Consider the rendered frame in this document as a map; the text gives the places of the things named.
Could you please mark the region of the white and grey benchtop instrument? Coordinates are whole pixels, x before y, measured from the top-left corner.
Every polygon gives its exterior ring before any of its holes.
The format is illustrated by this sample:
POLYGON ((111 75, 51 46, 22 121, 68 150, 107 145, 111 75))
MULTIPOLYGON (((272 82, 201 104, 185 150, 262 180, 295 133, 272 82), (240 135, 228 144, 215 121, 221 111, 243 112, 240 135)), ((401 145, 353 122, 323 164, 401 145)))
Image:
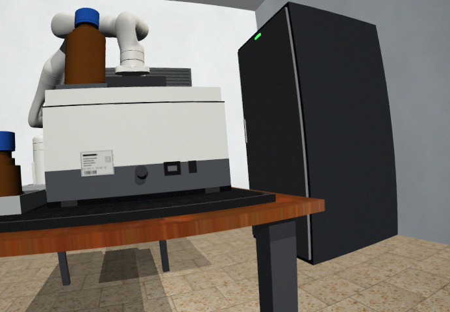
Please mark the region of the white and grey benchtop instrument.
POLYGON ((45 90, 42 108, 47 208, 232 190, 221 87, 105 77, 45 90))

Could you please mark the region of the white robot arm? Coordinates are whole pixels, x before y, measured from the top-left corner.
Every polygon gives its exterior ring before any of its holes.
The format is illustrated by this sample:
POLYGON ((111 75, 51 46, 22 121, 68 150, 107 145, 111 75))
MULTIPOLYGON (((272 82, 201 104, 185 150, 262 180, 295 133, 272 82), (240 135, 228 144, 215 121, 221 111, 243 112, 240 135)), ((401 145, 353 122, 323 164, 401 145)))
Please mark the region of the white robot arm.
MULTIPOLYGON (((65 77, 66 36, 75 28, 75 15, 60 12, 51 21, 53 34, 64 39, 60 48, 45 62, 37 91, 29 111, 28 123, 34 128, 43 128, 43 108, 45 90, 56 90, 65 77)), ((99 16, 99 31, 105 38, 116 38, 120 49, 120 66, 115 67, 119 76, 145 76, 149 66, 144 64, 144 48, 139 43, 149 32, 144 20, 136 14, 124 11, 119 16, 99 16), (122 66, 126 65, 126 66, 122 66)), ((45 184, 43 134, 36 136, 33 143, 32 176, 33 185, 45 184)))

